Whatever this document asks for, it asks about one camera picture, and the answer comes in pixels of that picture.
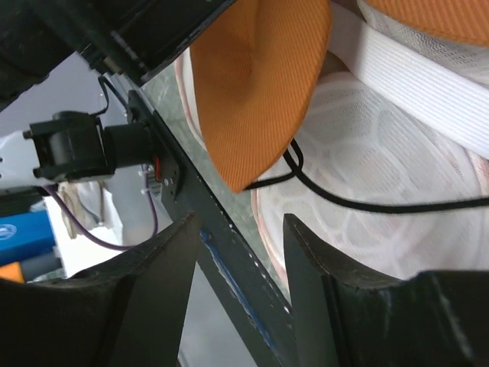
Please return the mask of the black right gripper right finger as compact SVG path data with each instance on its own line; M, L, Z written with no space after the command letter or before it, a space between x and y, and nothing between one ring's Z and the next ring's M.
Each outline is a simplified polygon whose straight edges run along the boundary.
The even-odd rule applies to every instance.
M302 366L486 366L488 274L402 281L322 241L293 214L283 247Z

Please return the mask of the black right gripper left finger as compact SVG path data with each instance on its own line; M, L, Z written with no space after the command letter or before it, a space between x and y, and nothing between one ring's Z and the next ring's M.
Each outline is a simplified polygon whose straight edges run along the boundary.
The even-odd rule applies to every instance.
M174 366L199 247L189 214L71 278L1 282L3 366Z

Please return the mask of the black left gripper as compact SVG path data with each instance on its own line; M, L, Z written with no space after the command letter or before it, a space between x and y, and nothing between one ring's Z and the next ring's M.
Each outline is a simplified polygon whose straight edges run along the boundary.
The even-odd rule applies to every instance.
M1 107L45 81L73 53L99 73L143 86L230 1L3 1Z

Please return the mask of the orange bra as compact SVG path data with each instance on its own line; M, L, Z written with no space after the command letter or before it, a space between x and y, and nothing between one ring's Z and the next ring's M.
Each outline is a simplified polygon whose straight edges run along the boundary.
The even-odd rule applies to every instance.
M189 126L235 193L299 181L324 200L369 213L486 207L443 181L431 158L408 162L395 128L401 181L377 195L340 197L309 178L295 137L349 151L358 138L334 128L388 112L488 166L486 1L237 1L184 51L178 74Z

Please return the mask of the floral pink bra laundry bag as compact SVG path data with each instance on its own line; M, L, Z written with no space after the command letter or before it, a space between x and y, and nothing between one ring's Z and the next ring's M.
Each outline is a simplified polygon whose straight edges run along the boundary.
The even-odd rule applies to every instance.
M478 174L468 152L446 145L419 125L399 121L392 112L334 128L332 135L358 138L361 146L349 151L321 139L316 122L300 128L295 140L303 146L305 174L316 184L340 197L361 193L366 203L376 203L377 195L401 181L401 154L397 150L395 128L408 139L408 162L420 158L434 160L443 181L452 184L467 198L487 196L488 166ZM251 195L260 237L270 262L282 281L287 279L283 253L283 217L298 216L319 237L346 255L370 268L395 278L407 279L428 269L477 269L488 267L488 211L461 210L422 215L369 214L337 206L288 180L270 187L246 190Z

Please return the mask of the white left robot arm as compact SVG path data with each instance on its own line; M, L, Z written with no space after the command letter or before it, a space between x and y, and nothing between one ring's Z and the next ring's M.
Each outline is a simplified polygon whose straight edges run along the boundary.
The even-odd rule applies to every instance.
M143 86L172 63L228 7L228 1L3 1L1 106L46 81L71 54L99 73ZM101 112L56 112L8 136L2 146L1 185L47 187L109 177L123 167L150 164L176 196L185 167L168 145L163 119L135 90L120 100L123 125L104 127Z

